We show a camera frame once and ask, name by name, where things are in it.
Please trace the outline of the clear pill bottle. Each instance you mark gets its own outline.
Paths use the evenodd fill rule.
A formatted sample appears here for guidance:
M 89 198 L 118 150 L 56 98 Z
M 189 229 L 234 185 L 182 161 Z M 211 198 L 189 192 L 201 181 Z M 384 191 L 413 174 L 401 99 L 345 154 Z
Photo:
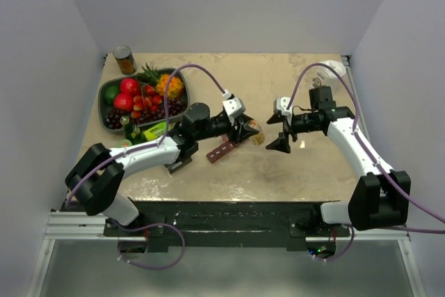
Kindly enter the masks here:
M 256 120 L 249 120 L 247 122 L 247 126 L 249 129 L 254 129 L 255 131 L 257 131 L 255 134 L 251 134 L 248 140 L 253 145 L 262 145 L 265 141 L 265 134 L 262 131 L 262 128 L 259 125 L 259 123 Z

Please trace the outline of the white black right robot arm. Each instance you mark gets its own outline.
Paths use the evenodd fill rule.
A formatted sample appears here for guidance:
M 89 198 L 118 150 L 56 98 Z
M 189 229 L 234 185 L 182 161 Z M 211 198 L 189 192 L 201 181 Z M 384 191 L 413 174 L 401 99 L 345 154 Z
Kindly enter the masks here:
M 309 91 L 311 109 L 295 114 L 289 97 L 274 102 L 268 124 L 282 124 L 277 139 L 267 149 L 290 153 L 291 141 L 298 134 L 321 131 L 343 154 L 356 178 L 357 185 L 349 202 L 325 202 L 320 213 L 310 218 L 309 226 L 317 236 L 326 236 L 334 225 L 350 225 L 356 230 L 371 230 L 404 225 L 409 202 L 411 179 L 405 171 L 396 171 L 378 156 L 354 123 L 355 116 L 347 106 L 337 106 L 328 86 Z

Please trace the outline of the red weekly pill organizer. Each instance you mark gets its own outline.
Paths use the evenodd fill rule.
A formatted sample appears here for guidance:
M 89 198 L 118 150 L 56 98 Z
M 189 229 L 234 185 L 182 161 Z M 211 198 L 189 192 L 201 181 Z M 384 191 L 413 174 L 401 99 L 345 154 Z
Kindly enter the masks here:
M 210 163 L 215 163 L 234 149 L 234 145 L 230 141 L 225 141 L 214 150 L 210 151 L 206 158 Z

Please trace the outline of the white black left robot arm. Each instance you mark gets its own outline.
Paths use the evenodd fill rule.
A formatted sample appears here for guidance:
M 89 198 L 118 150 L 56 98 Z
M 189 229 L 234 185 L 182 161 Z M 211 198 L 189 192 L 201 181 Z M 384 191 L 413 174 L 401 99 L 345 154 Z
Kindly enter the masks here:
M 118 222 L 127 235 L 136 236 L 144 228 L 144 219 L 136 205 L 118 193 L 122 180 L 152 167 L 175 167 L 190 160 L 199 141 L 226 136 L 230 143 L 240 144 L 257 135 L 244 111 L 237 98 L 225 101 L 215 116 L 206 104 L 194 103 L 180 122 L 155 141 L 113 149 L 94 144 L 65 178 L 70 197 L 87 215 L 103 214 Z

